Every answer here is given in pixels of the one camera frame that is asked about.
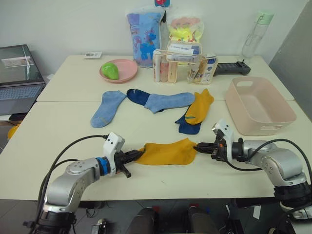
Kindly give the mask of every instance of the basket handle hole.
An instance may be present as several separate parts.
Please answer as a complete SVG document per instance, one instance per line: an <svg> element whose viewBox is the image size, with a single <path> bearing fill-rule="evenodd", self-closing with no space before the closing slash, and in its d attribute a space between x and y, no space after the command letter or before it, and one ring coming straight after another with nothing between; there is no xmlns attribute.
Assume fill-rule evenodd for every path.
<svg viewBox="0 0 312 234"><path fill-rule="evenodd" d="M283 125L276 125L276 126L262 126L261 130L277 130L283 127Z"/></svg>
<svg viewBox="0 0 312 234"><path fill-rule="evenodd" d="M250 87L252 86L252 81L240 81L236 84L237 87Z"/></svg>

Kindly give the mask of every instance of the laptop screen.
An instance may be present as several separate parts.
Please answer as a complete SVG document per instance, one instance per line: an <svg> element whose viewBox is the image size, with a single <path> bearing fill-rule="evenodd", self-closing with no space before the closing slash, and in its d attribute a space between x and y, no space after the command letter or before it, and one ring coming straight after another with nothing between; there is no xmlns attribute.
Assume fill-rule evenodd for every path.
<svg viewBox="0 0 312 234"><path fill-rule="evenodd" d="M0 86L43 82L27 45L0 48Z"/></svg>

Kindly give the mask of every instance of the green bottle cap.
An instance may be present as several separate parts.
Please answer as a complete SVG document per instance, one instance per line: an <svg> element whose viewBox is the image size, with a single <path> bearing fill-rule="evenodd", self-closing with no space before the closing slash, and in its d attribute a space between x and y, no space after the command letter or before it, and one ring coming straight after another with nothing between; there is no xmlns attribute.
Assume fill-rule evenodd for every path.
<svg viewBox="0 0 312 234"><path fill-rule="evenodd" d="M257 23L262 25L269 25L272 18L274 16L274 13L269 11L258 11L257 15Z"/></svg>

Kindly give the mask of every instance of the pink plate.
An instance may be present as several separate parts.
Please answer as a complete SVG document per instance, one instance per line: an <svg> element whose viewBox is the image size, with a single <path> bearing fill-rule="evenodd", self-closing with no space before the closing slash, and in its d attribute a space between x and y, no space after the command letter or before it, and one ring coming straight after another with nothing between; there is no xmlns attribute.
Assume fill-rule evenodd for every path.
<svg viewBox="0 0 312 234"><path fill-rule="evenodd" d="M119 79L108 79L103 73L100 67L99 74L104 78L104 80L111 83L123 83L132 79L137 73L137 64L128 59L115 59L109 61L115 64L118 68Z"/></svg>

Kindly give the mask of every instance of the light blue sock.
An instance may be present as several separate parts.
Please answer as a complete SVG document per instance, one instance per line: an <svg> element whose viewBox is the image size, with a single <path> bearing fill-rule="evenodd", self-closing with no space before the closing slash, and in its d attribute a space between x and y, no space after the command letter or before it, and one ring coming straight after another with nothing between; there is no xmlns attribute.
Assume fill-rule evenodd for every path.
<svg viewBox="0 0 312 234"><path fill-rule="evenodd" d="M102 96L102 103L91 119L94 128L102 128L114 118L118 106L127 96L121 91L107 91Z"/></svg>
<svg viewBox="0 0 312 234"><path fill-rule="evenodd" d="M194 94L180 93L175 95L151 94L145 108L150 109L154 114L162 109L179 108L189 106L195 101Z"/></svg>

